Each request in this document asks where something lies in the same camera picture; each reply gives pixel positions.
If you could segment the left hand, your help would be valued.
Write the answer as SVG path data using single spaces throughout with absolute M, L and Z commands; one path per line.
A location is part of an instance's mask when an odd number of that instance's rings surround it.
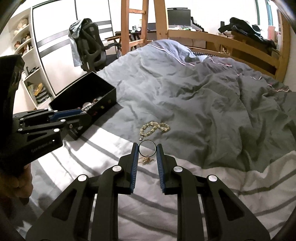
M 19 173 L 1 173 L 1 200 L 29 198 L 33 192 L 31 164 L 24 166 Z

